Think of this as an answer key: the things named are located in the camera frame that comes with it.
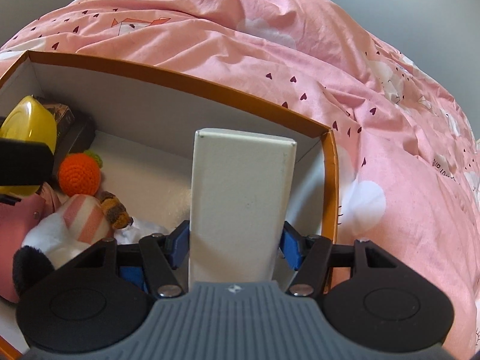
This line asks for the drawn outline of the yellow round object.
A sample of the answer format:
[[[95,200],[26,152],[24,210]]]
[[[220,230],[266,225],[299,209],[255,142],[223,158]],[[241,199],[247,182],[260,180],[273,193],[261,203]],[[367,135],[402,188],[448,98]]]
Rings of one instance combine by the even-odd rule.
[[[57,127],[54,116],[34,97],[26,96],[1,124],[2,138],[45,143],[55,156]],[[1,186],[1,203],[16,205],[23,198],[35,194],[43,183],[30,186]]]

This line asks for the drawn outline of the white rectangular box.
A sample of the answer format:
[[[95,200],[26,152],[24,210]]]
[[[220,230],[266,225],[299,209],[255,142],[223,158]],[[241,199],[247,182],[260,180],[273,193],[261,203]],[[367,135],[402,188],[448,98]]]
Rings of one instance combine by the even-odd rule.
[[[189,286],[270,281],[286,218],[296,141],[204,128],[195,133]]]

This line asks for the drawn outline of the orange crochet ball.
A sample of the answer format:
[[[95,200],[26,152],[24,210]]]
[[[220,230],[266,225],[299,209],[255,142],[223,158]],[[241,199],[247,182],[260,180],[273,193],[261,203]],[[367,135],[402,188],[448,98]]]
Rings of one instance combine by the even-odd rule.
[[[91,150],[69,154],[60,164],[57,181],[61,191],[74,195],[94,196],[99,190],[103,161]]]

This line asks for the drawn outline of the white plush dog toy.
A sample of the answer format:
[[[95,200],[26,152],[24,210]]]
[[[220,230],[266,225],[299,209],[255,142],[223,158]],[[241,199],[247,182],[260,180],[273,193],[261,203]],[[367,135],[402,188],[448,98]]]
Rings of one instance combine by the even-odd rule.
[[[77,194],[28,231],[13,255],[12,281],[18,296],[103,238],[121,245],[168,230],[131,216],[113,193]]]

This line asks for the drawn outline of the orange cardboard box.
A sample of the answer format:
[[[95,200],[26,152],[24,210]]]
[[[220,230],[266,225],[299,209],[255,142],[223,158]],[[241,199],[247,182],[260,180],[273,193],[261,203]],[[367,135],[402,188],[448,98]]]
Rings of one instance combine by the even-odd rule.
[[[287,221],[303,234],[335,239],[338,153],[325,125],[210,81],[126,61],[28,51],[1,77],[1,113],[27,95],[83,111],[97,126],[94,151],[106,189],[128,210],[173,226],[190,210],[194,134],[227,128],[289,137],[297,144]],[[232,294],[203,284],[158,302],[143,325],[91,359],[330,359],[336,332],[313,300],[284,294],[289,278]]]

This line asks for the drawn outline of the illustrated card box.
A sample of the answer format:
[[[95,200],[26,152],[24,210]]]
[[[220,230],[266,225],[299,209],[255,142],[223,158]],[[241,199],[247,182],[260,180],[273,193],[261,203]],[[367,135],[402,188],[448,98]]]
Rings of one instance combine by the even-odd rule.
[[[75,122],[71,108],[63,103],[51,102],[43,97],[35,97],[54,116],[57,127],[57,140],[61,141]]]

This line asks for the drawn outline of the black small box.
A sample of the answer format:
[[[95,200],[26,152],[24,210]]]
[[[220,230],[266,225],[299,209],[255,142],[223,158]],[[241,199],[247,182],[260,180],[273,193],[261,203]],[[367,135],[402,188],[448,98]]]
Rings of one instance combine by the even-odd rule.
[[[73,121],[61,132],[55,149],[52,176],[56,177],[61,162],[70,154],[83,153],[91,146],[96,133],[93,117],[82,111],[72,111]]]

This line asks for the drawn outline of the pink patterned duvet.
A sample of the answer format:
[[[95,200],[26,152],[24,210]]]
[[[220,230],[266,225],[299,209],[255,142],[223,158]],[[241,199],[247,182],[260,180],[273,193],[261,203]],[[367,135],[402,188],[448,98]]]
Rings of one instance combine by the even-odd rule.
[[[328,125],[338,238],[367,237],[450,297],[445,346],[479,351],[479,144],[454,96],[329,0],[74,0],[1,46],[124,59]]]

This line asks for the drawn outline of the pink zippered pouch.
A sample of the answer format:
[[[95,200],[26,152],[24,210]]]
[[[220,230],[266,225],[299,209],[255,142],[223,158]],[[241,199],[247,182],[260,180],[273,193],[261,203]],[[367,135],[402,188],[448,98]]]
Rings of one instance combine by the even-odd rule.
[[[22,246],[41,250],[56,268],[68,261],[70,234],[59,208],[58,195],[48,184],[16,205],[1,205],[2,299],[11,303],[19,300],[13,282],[13,259]]]

